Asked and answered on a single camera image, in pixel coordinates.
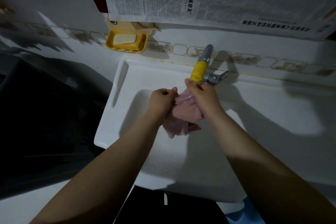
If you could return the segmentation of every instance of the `person's right hand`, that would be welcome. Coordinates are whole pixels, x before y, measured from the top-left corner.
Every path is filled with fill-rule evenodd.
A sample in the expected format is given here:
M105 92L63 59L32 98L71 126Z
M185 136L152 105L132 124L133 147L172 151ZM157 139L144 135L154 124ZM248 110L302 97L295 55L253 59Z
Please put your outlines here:
M184 82L206 119L212 120L225 113L212 86L205 83L196 84L188 78Z

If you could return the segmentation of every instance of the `pink cloth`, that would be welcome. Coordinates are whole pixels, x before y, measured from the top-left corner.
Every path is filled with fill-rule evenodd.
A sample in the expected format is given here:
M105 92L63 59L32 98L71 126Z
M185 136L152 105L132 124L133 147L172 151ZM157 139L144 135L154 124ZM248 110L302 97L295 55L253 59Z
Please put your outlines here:
M194 96L189 90L183 91L177 98L167 114L163 123L169 138L175 135L187 135L188 132L197 131L201 128L195 124L196 121L203 119L203 114L196 105Z

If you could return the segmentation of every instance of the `decorative tile border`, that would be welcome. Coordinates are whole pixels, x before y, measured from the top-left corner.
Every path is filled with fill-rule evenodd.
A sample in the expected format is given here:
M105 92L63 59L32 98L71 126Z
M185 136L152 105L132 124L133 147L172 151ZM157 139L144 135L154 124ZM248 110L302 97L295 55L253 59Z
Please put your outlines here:
M0 28L22 33L35 33L38 35L49 37L60 37L63 39L74 39L81 43L98 43L103 45L108 37L107 33L100 33L94 31L86 31L74 28L64 28L57 26L50 26L46 24L38 24L21 21L2 21ZM147 50L152 53L160 53L167 55L172 53L170 59L177 63L193 63L194 59L198 59L205 47L190 46L183 44L148 41ZM231 53L229 51L220 50L215 52L214 60L219 62L228 62L246 66L256 66L262 69L274 69L285 72L301 73L309 76L328 77L331 74L336 74L336 64L322 65L322 64L308 64L307 62L277 59L273 57L262 57L259 55L245 54L245 53Z

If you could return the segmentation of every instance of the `white sink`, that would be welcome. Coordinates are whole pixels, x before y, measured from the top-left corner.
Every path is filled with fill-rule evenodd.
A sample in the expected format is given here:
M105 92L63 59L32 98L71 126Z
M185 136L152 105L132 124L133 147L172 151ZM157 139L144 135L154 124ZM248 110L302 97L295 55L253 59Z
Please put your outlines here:
M125 56L94 139L107 148L148 106L153 90L178 87L192 67ZM336 188L335 91L273 79L230 74L216 87L222 106L252 137L303 179ZM169 139L160 127L135 184L212 199L245 196L213 129Z

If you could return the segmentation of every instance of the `faucet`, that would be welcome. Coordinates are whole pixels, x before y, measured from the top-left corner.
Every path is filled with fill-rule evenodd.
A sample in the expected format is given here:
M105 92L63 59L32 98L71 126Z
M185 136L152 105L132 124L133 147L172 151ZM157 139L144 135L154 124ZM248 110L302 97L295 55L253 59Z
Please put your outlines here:
M207 72L212 53L213 45L208 44L192 70L190 80L195 81L196 83L202 81L212 85L217 85L229 75L229 71L225 71L220 75Z

